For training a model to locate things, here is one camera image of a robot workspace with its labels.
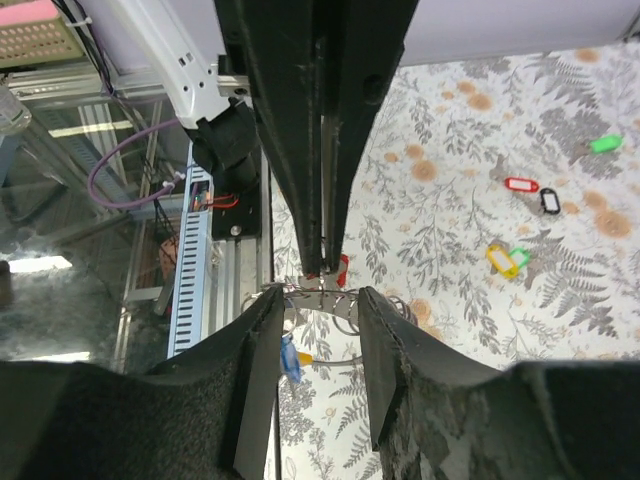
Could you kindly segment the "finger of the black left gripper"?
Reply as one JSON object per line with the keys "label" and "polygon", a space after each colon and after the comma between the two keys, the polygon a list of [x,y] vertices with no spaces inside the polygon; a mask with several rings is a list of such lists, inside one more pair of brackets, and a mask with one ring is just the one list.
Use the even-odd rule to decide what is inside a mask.
{"label": "finger of the black left gripper", "polygon": [[264,153],[289,206],[302,270],[322,266],[320,115],[312,1],[218,1],[234,68],[249,80]]}
{"label": "finger of the black left gripper", "polygon": [[354,177],[404,53],[416,1],[330,1],[324,8],[321,158],[326,269],[340,263]]}

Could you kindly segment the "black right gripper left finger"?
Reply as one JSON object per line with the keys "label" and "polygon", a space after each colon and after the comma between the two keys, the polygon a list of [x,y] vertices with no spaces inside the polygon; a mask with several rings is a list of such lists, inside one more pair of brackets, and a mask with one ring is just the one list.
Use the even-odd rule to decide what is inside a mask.
{"label": "black right gripper left finger", "polygon": [[280,375],[284,295],[142,375],[1,366],[5,479],[259,479]]}

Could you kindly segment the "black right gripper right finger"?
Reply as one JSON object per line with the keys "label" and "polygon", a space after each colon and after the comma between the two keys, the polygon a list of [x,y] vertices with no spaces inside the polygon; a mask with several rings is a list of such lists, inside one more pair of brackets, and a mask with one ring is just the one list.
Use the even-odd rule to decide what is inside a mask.
{"label": "black right gripper right finger", "polygon": [[639,365],[527,361],[500,371],[358,295],[373,449],[387,479],[635,479]]}

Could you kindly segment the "blue tag key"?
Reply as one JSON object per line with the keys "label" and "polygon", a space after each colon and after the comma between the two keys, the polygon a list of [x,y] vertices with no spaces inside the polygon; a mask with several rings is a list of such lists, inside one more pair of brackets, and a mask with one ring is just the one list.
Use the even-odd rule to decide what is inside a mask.
{"label": "blue tag key", "polygon": [[281,373],[290,383],[298,384],[301,381],[301,364],[291,335],[281,338],[280,367]]}

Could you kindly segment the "large metal keyring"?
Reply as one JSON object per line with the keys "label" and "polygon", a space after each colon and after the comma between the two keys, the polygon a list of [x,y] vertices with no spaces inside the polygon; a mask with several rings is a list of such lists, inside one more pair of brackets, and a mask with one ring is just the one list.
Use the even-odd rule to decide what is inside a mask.
{"label": "large metal keyring", "polygon": [[[240,313],[244,313],[246,309],[252,305],[259,296],[266,291],[268,287],[282,286],[284,289],[284,304],[285,312],[293,311],[293,318],[291,322],[292,327],[284,329],[283,336],[291,335],[293,330],[303,324],[311,323],[311,320],[303,321],[302,310],[313,310],[321,314],[327,315],[333,321],[334,327],[337,328],[343,335],[348,337],[359,337],[359,321],[358,321],[358,289],[340,289],[340,290],[327,290],[324,288],[312,289],[303,287],[299,284],[284,283],[284,282],[272,282],[261,286],[261,290],[257,293],[248,294],[242,301],[240,306]],[[414,325],[417,325],[417,318],[412,312],[408,303],[402,300],[398,295],[387,295],[386,300],[393,305],[402,318]],[[339,326],[338,318],[344,320],[347,323],[348,330]],[[307,366],[318,367],[342,367],[355,365],[362,363],[363,360],[360,357],[352,357],[350,360],[341,361],[329,361],[320,360],[317,356],[313,357],[313,363]]]}

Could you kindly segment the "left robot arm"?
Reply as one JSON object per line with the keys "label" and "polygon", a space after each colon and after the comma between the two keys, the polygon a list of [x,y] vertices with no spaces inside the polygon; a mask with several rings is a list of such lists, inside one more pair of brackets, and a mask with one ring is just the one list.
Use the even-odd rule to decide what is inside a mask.
{"label": "left robot arm", "polygon": [[208,59],[169,1],[114,1],[218,188],[240,193],[261,148],[291,211],[302,269],[339,268],[353,180],[404,53],[413,1],[218,1]]}

